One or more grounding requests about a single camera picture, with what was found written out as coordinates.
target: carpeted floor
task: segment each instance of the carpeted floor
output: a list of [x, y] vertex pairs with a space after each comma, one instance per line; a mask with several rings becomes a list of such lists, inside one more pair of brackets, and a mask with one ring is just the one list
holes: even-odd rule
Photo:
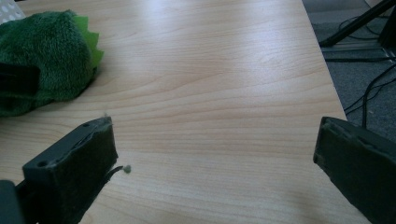
[[[379, 33], [386, 20], [375, 19], [368, 26], [373, 31]], [[338, 30], [339, 23], [313, 24], [318, 41], [334, 34]], [[360, 29], [353, 34], [360, 37], [376, 37], [367, 31], [366, 28]], [[347, 38], [343, 42], [361, 42], [363, 40]], [[382, 49], [374, 50], [350, 50], [338, 52], [323, 52], [325, 58], [378, 58], [385, 57]], [[343, 108], [347, 108], [358, 100], [365, 92], [370, 82], [379, 74], [396, 62], [385, 61], [379, 63], [327, 63], [330, 74], [337, 93], [340, 97]], [[378, 81], [375, 85], [385, 83], [396, 78], [396, 68]], [[361, 108], [347, 114], [350, 122], [361, 125]], [[384, 87], [381, 92], [368, 104], [367, 128], [374, 133], [378, 133], [389, 140], [396, 142], [396, 82]]]

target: white mesh object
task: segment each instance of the white mesh object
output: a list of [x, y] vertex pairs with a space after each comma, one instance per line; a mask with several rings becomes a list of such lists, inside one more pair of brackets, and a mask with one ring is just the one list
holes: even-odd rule
[[25, 18], [14, 0], [0, 0], [0, 24]]

